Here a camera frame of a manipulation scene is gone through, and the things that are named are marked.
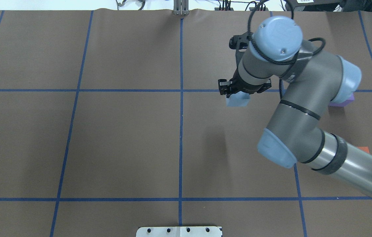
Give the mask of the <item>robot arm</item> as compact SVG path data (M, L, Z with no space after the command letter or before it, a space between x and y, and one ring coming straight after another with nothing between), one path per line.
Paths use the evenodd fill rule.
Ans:
M306 164L372 198L372 155L318 126L330 103L343 103L357 90L360 68L324 51L324 39L303 39L292 17L269 17L255 32L251 22L252 16L246 32L231 38L237 67L230 80L218 80L218 90L235 106L269 89L272 76L289 84L264 128L258 152L284 168Z

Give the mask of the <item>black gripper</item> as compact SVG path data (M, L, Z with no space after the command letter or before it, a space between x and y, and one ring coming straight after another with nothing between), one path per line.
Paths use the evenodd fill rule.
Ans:
M231 80L218 80L218 90L220 95L225 96L231 96L238 92L244 92L248 94L263 93L272 87L271 79L266 79L267 81L260 85L249 84L240 76L238 69L236 69Z

